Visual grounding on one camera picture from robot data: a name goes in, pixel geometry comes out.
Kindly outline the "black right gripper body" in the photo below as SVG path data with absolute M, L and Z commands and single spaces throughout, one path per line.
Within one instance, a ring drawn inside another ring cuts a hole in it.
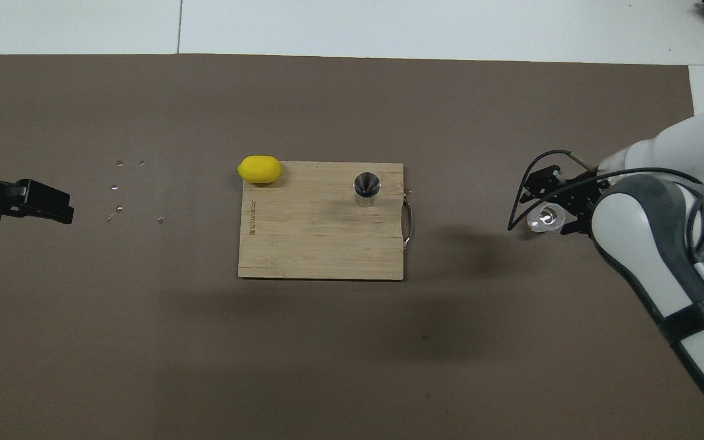
M 591 211 L 601 197 L 601 192 L 595 176 L 577 176 L 569 179 L 570 188 L 562 193 L 562 208 L 571 213 Z

